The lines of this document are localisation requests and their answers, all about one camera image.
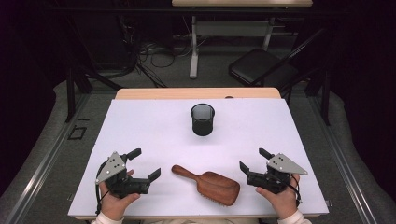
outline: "wooden table edge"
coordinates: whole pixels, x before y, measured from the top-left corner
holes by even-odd
[[[221,99],[233,98],[275,98],[281,99],[276,88],[145,88],[121,89],[116,100],[133,99]]]

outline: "metal bracket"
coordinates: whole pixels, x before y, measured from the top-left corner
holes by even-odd
[[[282,173],[308,175],[305,169],[281,153],[271,158],[267,165]]]
[[[100,182],[103,182],[113,175],[118,174],[122,170],[125,170],[125,162],[122,160],[118,152],[113,152],[110,158],[108,158],[105,167],[103,167],[102,171],[96,178],[96,184],[98,185]]]

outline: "tabletop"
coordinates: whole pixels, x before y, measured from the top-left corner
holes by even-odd
[[[191,129],[191,108],[205,103],[216,111],[214,129],[198,136]],[[94,180],[100,164],[114,151],[120,155],[141,148],[127,162],[134,177],[147,178],[158,168],[161,176],[149,193],[131,204],[125,218],[274,217],[271,204],[247,184],[239,162],[264,173],[259,147],[284,153],[302,166],[300,188],[306,216],[327,214],[328,208],[285,100],[274,88],[174,88],[120,90],[112,101],[70,207],[69,216],[94,218]],[[178,164],[200,175],[212,171],[240,184],[235,204],[221,206],[197,192],[193,180],[175,175]]]
[[[174,7],[311,7],[312,0],[172,0]]]

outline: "white paper sheet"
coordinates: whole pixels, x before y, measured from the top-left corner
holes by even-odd
[[[192,129],[191,108],[206,103],[215,109],[214,130],[198,136]],[[302,166],[303,204],[309,215],[327,214],[328,208],[314,171],[292,120],[281,99],[213,100],[113,100],[92,150],[87,169],[69,210],[69,216],[94,216],[94,180],[99,166],[113,151],[120,155],[140,147],[142,154],[127,162],[134,177],[148,178],[156,169],[162,175],[149,193],[131,204],[127,217],[248,217],[272,216],[275,211],[255,187],[247,185],[242,161],[252,172],[264,173],[266,162],[259,147],[272,154],[284,153]],[[201,196],[195,181],[175,175],[174,164],[200,175],[212,171],[241,185],[233,206],[221,206]]]

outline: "black cable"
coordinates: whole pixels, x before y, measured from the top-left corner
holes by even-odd
[[[96,178],[102,172],[102,169],[105,167],[106,163],[107,161],[103,162],[102,165],[100,165],[98,173],[96,174]],[[102,198],[105,197],[105,195],[108,194],[108,192],[101,198],[99,192],[99,184],[95,184],[95,192],[96,192],[96,201],[97,201],[95,214],[98,216],[100,211],[102,210],[102,204],[101,204]]]

